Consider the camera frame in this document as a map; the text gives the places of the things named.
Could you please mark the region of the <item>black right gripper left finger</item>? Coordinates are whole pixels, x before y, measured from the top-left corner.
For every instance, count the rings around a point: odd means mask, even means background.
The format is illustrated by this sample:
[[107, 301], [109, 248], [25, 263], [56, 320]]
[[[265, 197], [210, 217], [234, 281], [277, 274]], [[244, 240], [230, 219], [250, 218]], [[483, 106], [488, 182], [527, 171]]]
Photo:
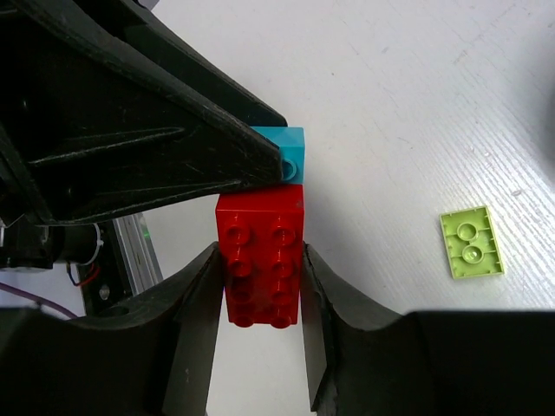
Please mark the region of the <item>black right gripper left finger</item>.
[[222, 257], [211, 244], [98, 316], [2, 309], [2, 414], [204, 414], [222, 297]]

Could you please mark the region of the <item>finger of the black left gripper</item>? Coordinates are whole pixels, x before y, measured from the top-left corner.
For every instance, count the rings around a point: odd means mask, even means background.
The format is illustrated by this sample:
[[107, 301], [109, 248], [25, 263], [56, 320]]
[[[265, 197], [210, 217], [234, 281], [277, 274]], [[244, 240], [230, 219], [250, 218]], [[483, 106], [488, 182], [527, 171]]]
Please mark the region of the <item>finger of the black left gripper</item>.
[[101, 65], [144, 84], [184, 88], [254, 127], [286, 119], [211, 64], [139, 1], [15, 1], [49, 34]]

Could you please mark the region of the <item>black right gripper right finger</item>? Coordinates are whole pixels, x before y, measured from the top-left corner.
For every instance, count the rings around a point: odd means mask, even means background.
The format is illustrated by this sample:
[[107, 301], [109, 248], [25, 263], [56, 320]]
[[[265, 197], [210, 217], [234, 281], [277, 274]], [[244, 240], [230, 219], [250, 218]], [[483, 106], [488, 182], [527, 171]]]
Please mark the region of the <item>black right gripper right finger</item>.
[[304, 246], [301, 309], [319, 415], [551, 415], [551, 311], [398, 314]]

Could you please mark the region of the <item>red lego brick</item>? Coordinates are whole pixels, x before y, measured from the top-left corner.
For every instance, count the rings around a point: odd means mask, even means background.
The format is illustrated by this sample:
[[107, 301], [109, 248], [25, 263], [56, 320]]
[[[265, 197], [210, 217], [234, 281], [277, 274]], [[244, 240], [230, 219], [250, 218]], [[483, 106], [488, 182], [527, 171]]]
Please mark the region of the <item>red lego brick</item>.
[[229, 321], [241, 328], [297, 324], [304, 187], [222, 194], [215, 216]]

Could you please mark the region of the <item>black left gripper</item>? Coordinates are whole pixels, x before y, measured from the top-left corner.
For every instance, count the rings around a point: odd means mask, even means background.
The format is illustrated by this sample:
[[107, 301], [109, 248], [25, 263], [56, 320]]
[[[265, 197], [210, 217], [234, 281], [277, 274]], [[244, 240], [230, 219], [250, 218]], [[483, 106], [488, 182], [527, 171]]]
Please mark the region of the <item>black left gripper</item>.
[[89, 264], [97, 221], [280, 180], [256, 127], [284, 117], [261, 100], [117, 81], [12, 2], [1, 14], [1, 177], [31, 220], [3, 266]]

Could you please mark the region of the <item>teal lego brick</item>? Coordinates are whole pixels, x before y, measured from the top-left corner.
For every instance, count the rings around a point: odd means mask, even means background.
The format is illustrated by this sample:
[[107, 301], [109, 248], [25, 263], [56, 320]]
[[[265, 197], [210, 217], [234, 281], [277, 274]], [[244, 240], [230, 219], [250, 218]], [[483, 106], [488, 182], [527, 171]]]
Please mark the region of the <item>teal lego brick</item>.
[[279, 147], [285, 184], [304, 183], [305, 139], [302, 127], [252, 127]]

